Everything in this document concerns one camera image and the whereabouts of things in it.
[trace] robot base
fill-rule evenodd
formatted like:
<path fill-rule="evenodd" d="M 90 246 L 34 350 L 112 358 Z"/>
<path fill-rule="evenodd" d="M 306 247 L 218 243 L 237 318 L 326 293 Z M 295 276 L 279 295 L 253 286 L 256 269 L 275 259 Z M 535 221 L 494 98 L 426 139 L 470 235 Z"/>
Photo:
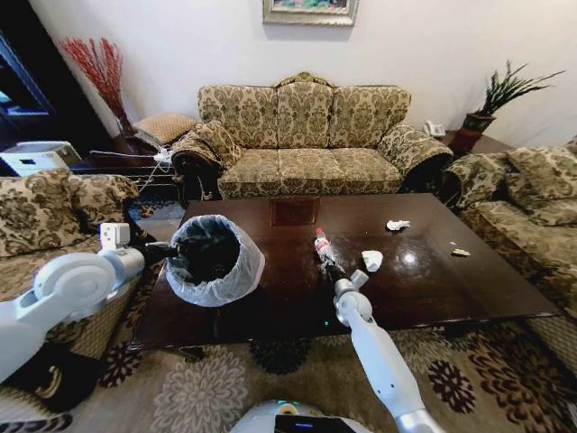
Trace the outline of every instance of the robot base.
<path fill-rule="evenodd" d="M 325 429 L 326 422 L 333 425 Z M 337 423 L 342 428 L 334 428 Z M 231 433 L 272 433 L 273 431 L 352 432 L 371 433 L 356 421 L 327 417 L 319 409 L 298 401 L 271 400 L 254 406 L 233 427 Z"/>

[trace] white plastic bag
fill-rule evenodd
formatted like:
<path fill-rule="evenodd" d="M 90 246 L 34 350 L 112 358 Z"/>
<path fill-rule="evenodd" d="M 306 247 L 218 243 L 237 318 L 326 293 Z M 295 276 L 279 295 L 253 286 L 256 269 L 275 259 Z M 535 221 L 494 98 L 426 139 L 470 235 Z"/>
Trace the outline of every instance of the white plastic bag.
<path fill-rule="evenodd" d="M 256 289 L 264 269 L 264 255 L 244 230 L 224 216 L 190 218 L 172 236 L 172 243 L 187 239 L 217 239 L 218 236 L 230 236 L 231 232 L 240 245 L 240 252 L 236 264 L 223 278 L 195 284 L 191 281 L 186 259 L 168 259 L 166 277 L 179 297 L 201 307 L 220 307 Z"/>

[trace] loveseat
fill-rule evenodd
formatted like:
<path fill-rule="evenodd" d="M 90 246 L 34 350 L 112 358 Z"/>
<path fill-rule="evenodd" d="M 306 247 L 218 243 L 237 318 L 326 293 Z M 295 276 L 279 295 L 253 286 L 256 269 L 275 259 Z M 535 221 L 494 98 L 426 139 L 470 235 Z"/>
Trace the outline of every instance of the loveseat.
<path fill-rule="evenodd" d="M 272 87 L 205 86 L 202 123 L 172 146 L 172 162 L 210 198 L 424 190 L 452 153 L 401 123 L 409 103 L 403 88 L 337 87 L 306 72 Z"/>
<path fill-rule="evenodd" d="M 100 223 L 128 222 L 132 244 L 153 240 L 127 213 L 127 201 L 137 197 L 135 185 L 121 176 L 47 170 L 0 178 L 0 301 L 29 290 L 35 274 L 51 259 L 100 250 Z M 94 316 L 60 323 L 48 333 L 42 349 L 0 385 L 0 425 L 49 418 L 92 392 L 98 378 L 106 375 L 101 360 L 113 333 L 119 332 L 116 323 L 138 282 L 132 280 L 125 295 Z"/>
<path fill-rule="evenodd" d="M 563 315 L 527 324 L 577 375 L 577 137 L 552 149 L 470 154 L 443 199 Z"/>

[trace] potted plant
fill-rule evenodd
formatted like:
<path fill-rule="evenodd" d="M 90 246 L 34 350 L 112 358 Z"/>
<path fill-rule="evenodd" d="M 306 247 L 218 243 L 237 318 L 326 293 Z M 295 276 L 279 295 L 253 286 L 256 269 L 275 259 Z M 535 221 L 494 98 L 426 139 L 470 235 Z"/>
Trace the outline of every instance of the potted plant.
<path fill-rule="evenodd" d="M 503 79 L 500 79 L 498 71 L 493 72 L 490 83 L 485 91 L 485 103 L 483 107 L 474 113 L 467 113 L 463 121 L 463 127 L 457 131 L 455 137 L 449 144 L 449 147 L 455 154 L 459 155 L 471 151 L 477 140 L 481 138 L 483 131 L 496 119 L 494 114 L 502 106 L 527 93 L 551 87 L 552 85 L 550 84 L 540 85 L 540 83 L 564 73 L 564 70 L 561 70 L 543 77 L 520 78 L 518 73 L 527 65 L 528 63 L 513 70 L 511 68 L 511 61 L 507 60 L 507 72 Z"/>

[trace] coffee table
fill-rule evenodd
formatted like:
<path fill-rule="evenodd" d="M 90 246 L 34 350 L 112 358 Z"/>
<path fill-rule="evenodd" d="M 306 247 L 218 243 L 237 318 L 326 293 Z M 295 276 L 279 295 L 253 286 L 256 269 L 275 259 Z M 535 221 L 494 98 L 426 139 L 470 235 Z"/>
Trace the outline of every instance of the coffee table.
<path fill-rule="evenodd" d="M 361 292 L 385 329 L 481 323 L 559 313 L 531 284 L 431 194 L 245 199 L 191 203 L 183 221 L 221 214 L 259 246 L 266 265 L 257 290 L 221 308 L 177 297 L 160 273 L 131 349 L 290 339 L 349 332 L 334 314 L 334 290 L 318 270 L 315 230 L 323 227 L 349 273 L 361 251 L 384 254 Z M 401 233 L 389 219 L 408 219 Z M 471 253 L 455 257 L 455 247 Z"/>

